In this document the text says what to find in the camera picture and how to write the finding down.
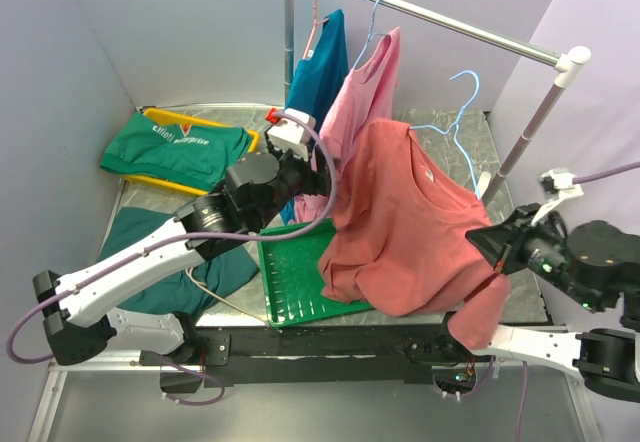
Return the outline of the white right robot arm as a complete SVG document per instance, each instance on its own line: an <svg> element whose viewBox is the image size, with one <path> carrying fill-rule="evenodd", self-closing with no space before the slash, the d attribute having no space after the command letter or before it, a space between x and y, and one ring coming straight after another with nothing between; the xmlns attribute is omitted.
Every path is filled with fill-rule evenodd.
<svg viewBox="0 0 640 442"><path fill-rule="evenodd" d="M557 211L536 221L540 208L520 206L466 238L500 275L529 270L590 313L621 304L622 327L556 334L501 325L485 354L553 368L601 396L638 402L638 236L602 220L569 230Z"/></svg>

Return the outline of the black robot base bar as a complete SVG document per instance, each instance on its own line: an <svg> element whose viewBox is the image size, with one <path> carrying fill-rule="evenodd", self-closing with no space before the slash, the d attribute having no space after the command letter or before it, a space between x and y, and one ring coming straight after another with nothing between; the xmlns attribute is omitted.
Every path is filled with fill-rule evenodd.
<svg viewBox="0 0 640 442"><path fill-rule="evenodd" d="M435 367L473 355L442 325L205 327L168 358L225 386L401 380L430 384Z"/></svg>

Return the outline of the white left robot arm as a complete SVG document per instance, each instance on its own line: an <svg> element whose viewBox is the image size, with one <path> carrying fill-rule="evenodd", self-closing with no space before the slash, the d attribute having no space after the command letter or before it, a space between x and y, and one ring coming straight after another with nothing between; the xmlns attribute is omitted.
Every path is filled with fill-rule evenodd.
<svg viewBox="0 0 640 442"><path fill-rule="evenodd" d="M192 317L170 310L151 315L120 304L162 279L199 266L249 241L294 195L336 197L335 164L326 150L316 163L292 152L251 153L227 170L216 188L179 209L150 235L101 262L59 276L37 275L34 289L53 358L62 366L106 350L155 352L178 364L192 361L202 344Z"/></svg>

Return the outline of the salmon red t shirt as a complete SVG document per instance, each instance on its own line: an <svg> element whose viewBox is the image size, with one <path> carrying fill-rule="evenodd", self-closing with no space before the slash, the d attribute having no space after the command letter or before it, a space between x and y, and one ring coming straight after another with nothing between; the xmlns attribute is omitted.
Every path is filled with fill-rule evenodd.
<svg viewBox="0 0 640 442"><path fill-rule="evenodd" d="M391 317L452 311L456 341L469 350L489 345L510 283L465 237L489 218L408 124L378 119L364 130L331 218L336 234L319 261L325 297L365 300Z"/></svg>

